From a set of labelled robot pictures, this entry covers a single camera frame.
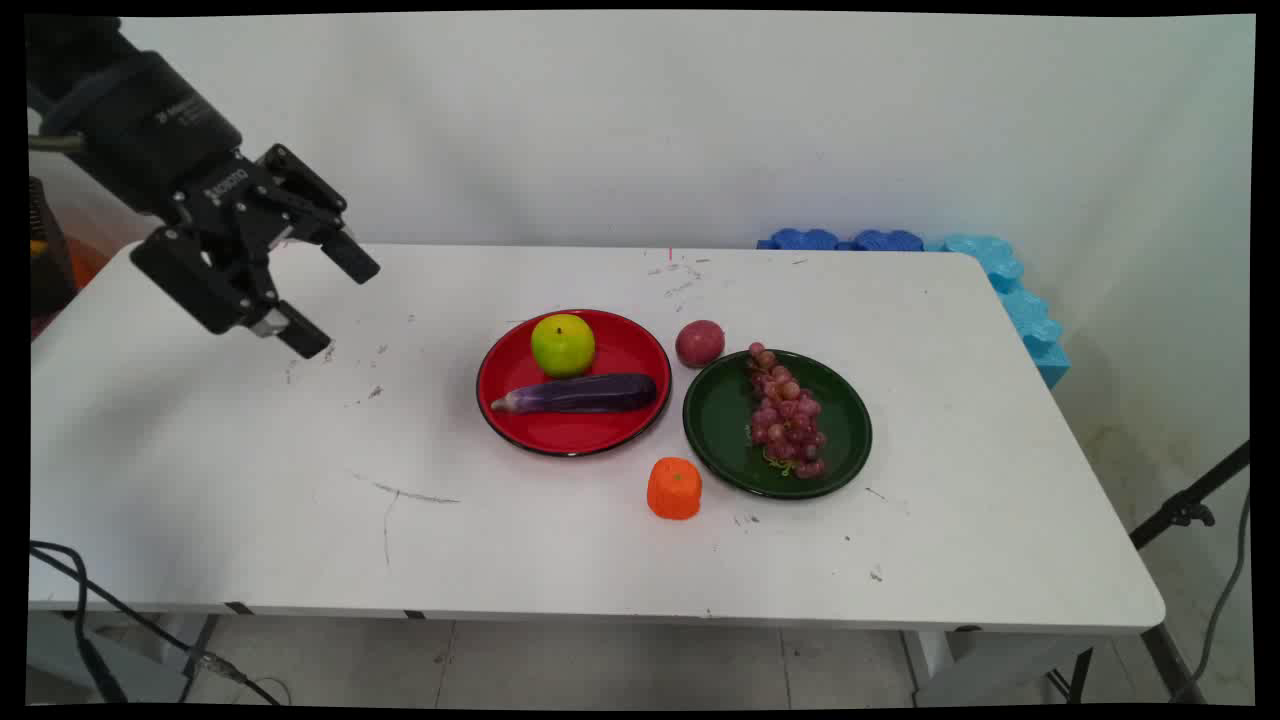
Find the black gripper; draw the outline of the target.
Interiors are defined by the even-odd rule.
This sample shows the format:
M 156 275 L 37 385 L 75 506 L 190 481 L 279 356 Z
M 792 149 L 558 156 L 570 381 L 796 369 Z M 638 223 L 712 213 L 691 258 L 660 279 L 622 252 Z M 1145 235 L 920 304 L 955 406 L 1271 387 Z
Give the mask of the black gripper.
M 355 283 L 381 269 L 348 232 L 346 199 L 297 154 L 257 161 L 239 131 L 159 54 L 69 54 L 40 64 L 41 131 L 82 140 L 74 160 L 125 205 L 164 222 L 131 260 L 205 331 L 239 327 L 314 357 L 332 338 L 291 306 L 265 258 L 315 245 Z

